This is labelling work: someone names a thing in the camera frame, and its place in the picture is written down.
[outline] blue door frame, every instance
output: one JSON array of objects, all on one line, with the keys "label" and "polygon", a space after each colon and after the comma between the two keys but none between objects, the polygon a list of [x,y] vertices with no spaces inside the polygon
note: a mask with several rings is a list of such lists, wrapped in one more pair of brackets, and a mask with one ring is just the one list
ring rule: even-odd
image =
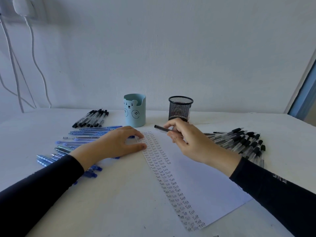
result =
[{"label": "blue door frame", "polygon": [[302,88],[292,104],[289,115],[304,120],[316,100],[316,62],[310,69]]}]

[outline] person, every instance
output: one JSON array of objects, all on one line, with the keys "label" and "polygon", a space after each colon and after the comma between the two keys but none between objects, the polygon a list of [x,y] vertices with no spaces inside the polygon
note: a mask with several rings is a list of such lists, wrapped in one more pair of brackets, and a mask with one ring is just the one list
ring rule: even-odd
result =
[{"label": "person", "polygon": [[[198,128],[179,118],[168,121],[164,127],[172,127],[167,135],[184,155],[223,172],[294,236],[314,235],[315,194],[216,145]],[[131,135],[144,137],[130,126],[110,131],[0,192],[0,210],[5,216],[2,229],[14,229],[15,236],[26,235],[90,166],[105,158],[147,148],[144,143],[126,145],[126,138]],[[46,200],[41,205],[36,201],[38,196]]]}]

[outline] hand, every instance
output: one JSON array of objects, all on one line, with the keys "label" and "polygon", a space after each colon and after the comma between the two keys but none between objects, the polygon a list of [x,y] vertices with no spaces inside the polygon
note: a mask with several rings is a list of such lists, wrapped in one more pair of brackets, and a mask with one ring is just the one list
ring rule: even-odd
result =
[{"label": "hand", "polygon": [[180,118],[172,119],[164,125],[165,128],[171,126],[173,126],[172,131],[169,131],[167,135],[184,155],[231,176],[241,159],[237,153],[218,146],[194,125]]},{"label": "hand", "polygon": [[131,135],[136,135],[139,138],[144,137],[142,133],[131,126],[124,126],[110,131],[96,141],[81,145],[70,155],[76,158],[82,167],[87,170],[91,165],[102,159],[123,156],[147,148],[145,143],[126,145],[125,141]]}]

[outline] person's left hand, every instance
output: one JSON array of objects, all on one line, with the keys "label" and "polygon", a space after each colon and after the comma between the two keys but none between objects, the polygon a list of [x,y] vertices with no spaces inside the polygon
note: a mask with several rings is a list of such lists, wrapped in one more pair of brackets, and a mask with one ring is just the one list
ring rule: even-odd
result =
[{"label": "person's left hand", "polygon": [[96,141],[81,145],[73,150],[70,155],[76,158],[82,167],[87,170],[91,165],[102,159],[123,156],[147,148],[145,143],[125,144],[126,139],[131,135],[136,135],[139,138],[144,137],[142,133],[131,126],[124,126],[110,131]]}]

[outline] paper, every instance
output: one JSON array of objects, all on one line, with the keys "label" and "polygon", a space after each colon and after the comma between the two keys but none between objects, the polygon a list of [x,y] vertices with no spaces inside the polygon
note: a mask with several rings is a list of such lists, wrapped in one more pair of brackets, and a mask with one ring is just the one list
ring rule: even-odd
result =
[{"label": "paper", "polygon": [[251,196],[220,171],[184,156],[159,131],[144,133],[137,141],[149,167],[187,231],[204,228],[251,200]]}]

